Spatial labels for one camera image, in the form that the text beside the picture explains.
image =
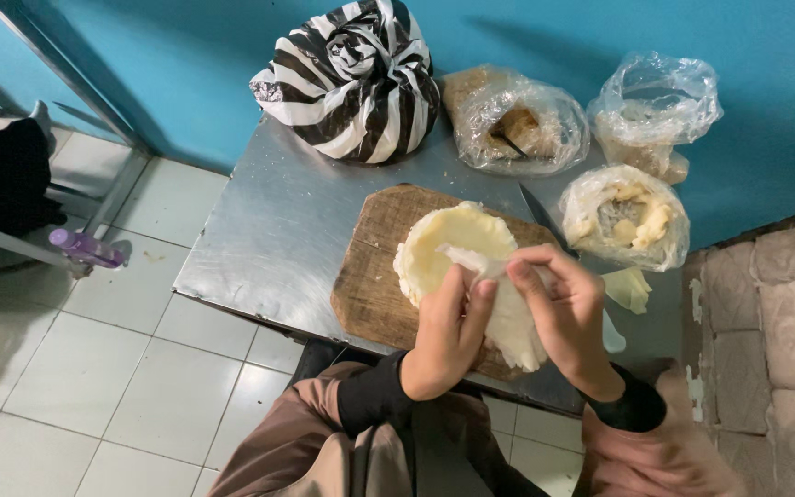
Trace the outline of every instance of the stainless steel table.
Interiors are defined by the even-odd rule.
[[[551,216],[566,185],[603,164],[593,144],[588,159],[541,179],[524,179]],[[458,160],[446,119],[438,119],[419,150],[384,167],[359,167],[326,157],[266,115],[186,260],[174,290],[286,333],[328,338],[377,354],[394,351],[347,334],[330,308],[330,290],[364,198],[399,183],[426,186],[532,222],[517,179],[494,176]],[[620,269],[583,255],[595,272]],[[648,313],[635,316],[608,301],[628,347],[613,357],[634,364],[680,358],[680,273],[647,273]],[[552,364],[512,383],[473,373],[467,379],[494,393],[578,414],[579,395]]]

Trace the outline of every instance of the knife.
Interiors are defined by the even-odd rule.
[[[579,253],[569,247],[569,243],[566,242],[563,232],[558,229],[557,224],[547,214],[547,210],[545,210],[545,207],[539,202],[539,199],[533,195],[533,192],[526,189],[523,183],[518,181],[517,184],[520,186],[520,194],[523,196],[526,207],[529,209],[529,213],[533,215],[533,220],[536,221],[536,224],[545,226],[548,231],[551,231],[554,238],[558,239],[560,249],[573,259],[579,260]],[[610,354],[617,354],[627,347],[627,341],[616,329],[605,307],[603,308],[603,347],[606,348],[606,351]]]
[[[562,249],[563,252],[568,254],[573,259],[579,260],[579,253],[569,247],[569,243],[566,242],[563,232],[557,227],[557,224],[554,222],[554,220],[552,220],[547,214],[547,210],[545,210],[545,207],[541,202],[539,202],[539,199],[533,195],[533,192],[527,190],[526,186],[523,186],[523,183],[518,181],[517,184],[520,186],[520,194],[523,196],[523,200],[526,202],[526,207],[529,209],[529,213],[533,215],[533,220],[536,221],[536,224],[545,226],[547,231],[551,231],[551,234],[554,235],[554,238],[558,239],[560,249]]]

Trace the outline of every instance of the white tile floor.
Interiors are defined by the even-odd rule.
[[[127,150],[61,138],[55,174],[76,181]],[[105,237],[127,267],[75,284],[44,266],[0,278],[0,496],[202,496],[265,416],[302,345],[171,294],[226,181],[156,159]],[[487,404],[506,458],[569,495],[580,423]]]

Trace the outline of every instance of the plastic bag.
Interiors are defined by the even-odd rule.
[[[328,156],[380,163],[415,150],[440,93],[425,39],[398,0],[364,0],[312,17],[275,43],[253,76],[257,103]]]
[[[588,155],[585,113],[558,87],[483,64],[444,76],[459,157],[499,174],[547,175]]]
[[[686,260],[683,204],[667,183],[635,167],[607,165],[582,174],[561,195],[560,209],[574,249],[657,272]]]
[[[701,138],[723,108],[710,64],[656,52],[630,54],[588,104],[591,131],[607,162],[629,164],[670,184],[689,161],[673,145]]]

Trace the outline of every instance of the black and white striped plastic bag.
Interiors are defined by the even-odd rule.
[[[363,0],[278,38],[250,89],[319,152],[373,164],[415,150],[431,131],[441,102],[433,72],[406,6]]]

